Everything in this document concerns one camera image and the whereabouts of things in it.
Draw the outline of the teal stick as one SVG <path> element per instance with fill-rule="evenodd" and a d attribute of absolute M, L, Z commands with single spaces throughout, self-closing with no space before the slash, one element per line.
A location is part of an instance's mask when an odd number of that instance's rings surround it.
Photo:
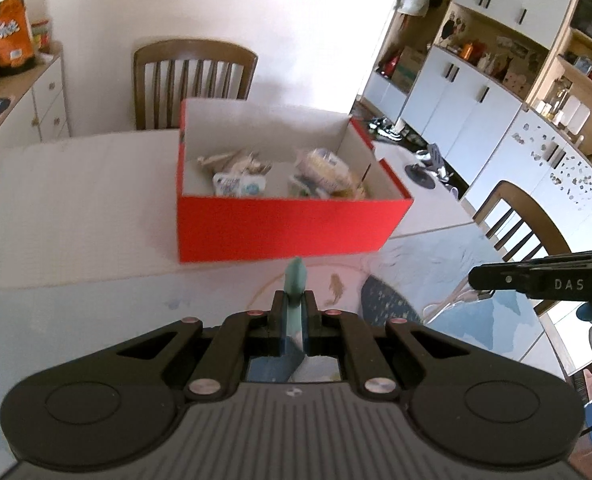
<path fill-rule="evenodd" d="M 286 335 L 299 351 L 302 344 L 301 303 L 307 284 L 307 268 L 302 258 L 296 257 L 287 264 L 283 291 L 287 297 Z"/>

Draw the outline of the white printed snack wrapper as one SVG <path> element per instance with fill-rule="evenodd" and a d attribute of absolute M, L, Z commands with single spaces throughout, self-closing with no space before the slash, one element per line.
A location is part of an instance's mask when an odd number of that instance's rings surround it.
<path fill-rule="evenodd" d="M 212 177 L 212 184 L 219 197 L 258 197 L 263 195 L 267 179 L 261 174 L 219 172 Z"/>

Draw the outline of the blueberry bread package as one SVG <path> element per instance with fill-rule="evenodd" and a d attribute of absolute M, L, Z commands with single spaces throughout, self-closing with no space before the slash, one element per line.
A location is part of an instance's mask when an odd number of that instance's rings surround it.
<path fill-rule="evenodd" d="M 364 200 L 365 188 L 350 167 L 327 148 L 299 150 L 294 179 L 302 183 L 310 196 Z"/>

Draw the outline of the brown foil wrapper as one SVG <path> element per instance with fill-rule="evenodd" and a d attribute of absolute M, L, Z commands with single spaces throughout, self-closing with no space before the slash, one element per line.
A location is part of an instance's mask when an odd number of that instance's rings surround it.
<path fill-rule="evenodd" d="M 271 162 L 258 158 L 256 152 L 239 150 L 207 157 L 198 157 L 197 164 L 211 174 L 251 174 L 264 176 L 272 169 Z"/>

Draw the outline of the right wooden chair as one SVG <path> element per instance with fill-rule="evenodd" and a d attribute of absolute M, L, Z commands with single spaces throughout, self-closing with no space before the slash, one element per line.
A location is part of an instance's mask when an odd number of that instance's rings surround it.
<path fill-rule="evenodd" d="M 570 254 L 571 249 L 545 210 L 527 192 L 502 180 L 472 217 L 504 262 Z"/>

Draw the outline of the wooden chair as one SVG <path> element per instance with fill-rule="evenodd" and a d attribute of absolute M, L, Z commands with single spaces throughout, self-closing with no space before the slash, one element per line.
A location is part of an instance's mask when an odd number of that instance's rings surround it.
<path fill-rule="evenodd" d="M 502 180 L 472 217 L 504 262 L 570 254 L 571 249 L 545 210 L 527 192 Z"/>
<path fill-rule="evenodd" d="M 132 58 L 136 128 L 177 127 L 186 99 L 247 99 L 257 64 L 255 52 L 221 40 L 166 39 L 140 47 Z"/>

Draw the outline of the red cardboard box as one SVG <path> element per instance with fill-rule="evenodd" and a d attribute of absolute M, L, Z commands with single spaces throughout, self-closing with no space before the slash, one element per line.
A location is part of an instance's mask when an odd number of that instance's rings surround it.
<path fill-rule="evenodd" d="M 362 185 L 364 198 L 305 197 L 290 179 L 300 155 L 323 148 Z M 255 196 L 220 196 L 202 158 L 253 154 L 271 168 Z M 183 263 L 375 252 L 413 197 L 357 118 L 302 106 L 187 99 L 177 155 L 177 253 Z"/>

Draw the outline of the black phone stand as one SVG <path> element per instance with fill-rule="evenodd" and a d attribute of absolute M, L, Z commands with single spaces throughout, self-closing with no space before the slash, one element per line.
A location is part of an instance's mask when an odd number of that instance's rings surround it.
<path fill-rule="evenodd" d="M 451 174 L 436 143 L 428 144 L 414 156 L 415 162 L 404 167 L 404 172 L 413 182 L 427 190 L 433 190 L 437 181 L 442 184 L 448 183 Z"/>

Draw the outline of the sneakers on floor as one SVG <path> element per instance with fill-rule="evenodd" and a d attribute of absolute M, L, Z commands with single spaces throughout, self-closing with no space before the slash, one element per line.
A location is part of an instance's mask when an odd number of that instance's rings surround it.
<path fill-rule="evenodd" d="M 375 117 L 369 121 L 369 132 L 375 138 L 385 139 L 390 142 L 401 142 L 403 134 L 387 117 Z"/>

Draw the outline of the far wooden chair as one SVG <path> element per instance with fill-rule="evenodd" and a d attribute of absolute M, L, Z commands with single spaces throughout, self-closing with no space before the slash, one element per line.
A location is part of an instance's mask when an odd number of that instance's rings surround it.
<path fill-rule="evenodd" d="M 132 58 L 136 128 L 177 127 L 186 99 L 247 99 L 257 64 L 255 52 L 221 40 L 166 39 L 140 47 Z"/>

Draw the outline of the hanging grey tote bag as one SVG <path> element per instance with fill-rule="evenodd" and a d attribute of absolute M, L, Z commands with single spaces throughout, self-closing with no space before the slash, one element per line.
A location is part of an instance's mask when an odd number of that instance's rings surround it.
<path fill-rule="evenodd" d="M 429 9 L 430 0 L 397 0 L 396 11 L 407 16 L 423 18 Z"/>

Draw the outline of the white drawer sideboard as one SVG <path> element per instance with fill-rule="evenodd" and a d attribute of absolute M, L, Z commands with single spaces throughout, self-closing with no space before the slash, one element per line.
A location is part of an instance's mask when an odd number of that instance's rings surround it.
<path fill-rule="evenodd" d="M 51 44 L 39 63 L 0 78 L 0 148 L 20 148 L 70 136 L 63 70 L 63 46 Z"/>

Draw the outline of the orange snack bag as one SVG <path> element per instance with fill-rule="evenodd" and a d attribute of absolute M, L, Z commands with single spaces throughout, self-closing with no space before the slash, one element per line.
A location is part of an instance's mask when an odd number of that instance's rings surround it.
<path fill-rule="evenodd" d="M 15 75 L 36 64 L 24 0 L 0 1 L 0 74 Z"/>

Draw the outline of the large white wall cabinet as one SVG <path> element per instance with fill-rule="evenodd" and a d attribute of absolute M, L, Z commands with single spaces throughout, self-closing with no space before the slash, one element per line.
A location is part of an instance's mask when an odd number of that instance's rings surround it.
<path fill-rule="evenodd" d="M 592 0 L 395 6 L 358 102 L 436 143 L 467 207 L 512 182 L 592 248 Z"/>

